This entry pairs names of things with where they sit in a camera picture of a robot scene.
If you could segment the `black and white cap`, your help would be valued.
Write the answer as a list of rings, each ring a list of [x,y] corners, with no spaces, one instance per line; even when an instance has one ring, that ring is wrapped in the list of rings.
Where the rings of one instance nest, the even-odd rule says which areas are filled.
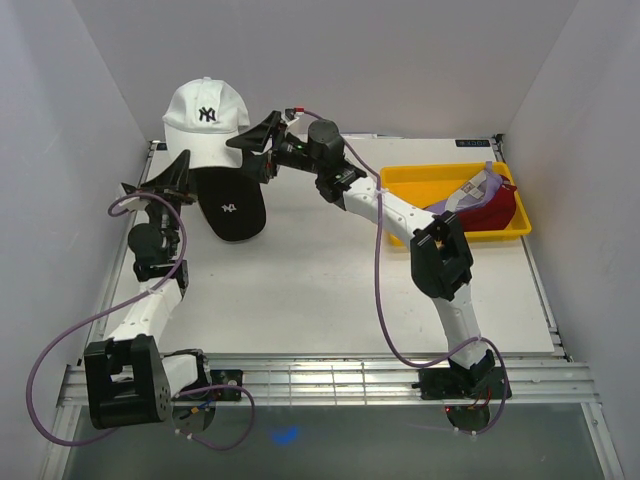
[[[260,184],[237,169],[206,167],[190,172],[200,209],[212,231],[223,241],[240,242],[266,226]]]

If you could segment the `white baseball cap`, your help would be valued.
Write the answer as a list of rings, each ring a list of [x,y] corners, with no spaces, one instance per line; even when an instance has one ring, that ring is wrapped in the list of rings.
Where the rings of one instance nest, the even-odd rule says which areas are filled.
[[[249,127],[249,112],[242,96],[225,81],[204,77],[180,86],[162,121],[172,158],[188,150],[192,169],[241,167],[241,151],[226,142]]]

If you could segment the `lavender cap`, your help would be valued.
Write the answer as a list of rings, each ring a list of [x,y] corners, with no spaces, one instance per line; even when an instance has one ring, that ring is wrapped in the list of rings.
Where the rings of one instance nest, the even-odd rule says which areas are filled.
[[[464,212],[484,207],[503,185],[503,178],[494,172],[491,162],[486,162],[483,169],[467,180],[444,200],[425,207],[433,214]]]

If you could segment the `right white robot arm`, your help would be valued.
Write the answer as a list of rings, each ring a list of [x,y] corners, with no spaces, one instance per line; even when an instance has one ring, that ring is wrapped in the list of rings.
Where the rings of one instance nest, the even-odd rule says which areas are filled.
[[[423,398],[508,398],[504,360],[482,336],[474,312],[473,257],[458,217],[449,211],[431,214],[384,189],[380,175],[328,119],[316,116],[306,139],[299,139],[289,131],[298,113],[274,111],[227,140],[227,147],[241,151],[243,172],[261,183],[275,178],[280,167],[311,173],[325,201],[371,221],[379,232],[388,231],[406,246],[411,279],[433,301],[448,348],[425,363],[391,350],[401,363],[417,370],[416,386]]]

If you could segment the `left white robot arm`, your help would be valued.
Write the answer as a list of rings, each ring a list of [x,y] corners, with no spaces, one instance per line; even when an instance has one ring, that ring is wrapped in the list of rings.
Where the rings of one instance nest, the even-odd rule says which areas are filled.
[[[84,352],[90,418],[99,430],[163,422],[180,392],[197,400],[211,390],[212,376],[201,350],[167,355],[158,350],[158,340],[189,285],[180,212],[196,200],[190,157],[190,151],[183,150],[154,179],[124,187],[122,211],[147,215],[127,236],[142,297],[105,339],[90,343]]]

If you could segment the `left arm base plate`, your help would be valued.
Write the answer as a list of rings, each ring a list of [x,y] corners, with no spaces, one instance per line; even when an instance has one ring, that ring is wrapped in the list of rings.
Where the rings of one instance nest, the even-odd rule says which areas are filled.
[[[240,369],[211,370],[213,385],[221,386],[211,393],[211,398],[217,402],[236,402],[242,398],[238,387],[243,385],[244,372]]]

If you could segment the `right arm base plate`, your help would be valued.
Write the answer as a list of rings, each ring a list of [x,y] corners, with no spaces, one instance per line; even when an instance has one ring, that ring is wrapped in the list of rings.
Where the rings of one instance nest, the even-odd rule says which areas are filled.
[[[478,396],[492,399],[512,397],[511,387],[507,387],[502,367],[493,367],[487,373],[474,377],[464,369],[428,368],[418,371],[418,381],[412,385],[420,390],[423,400],[475,399]]]

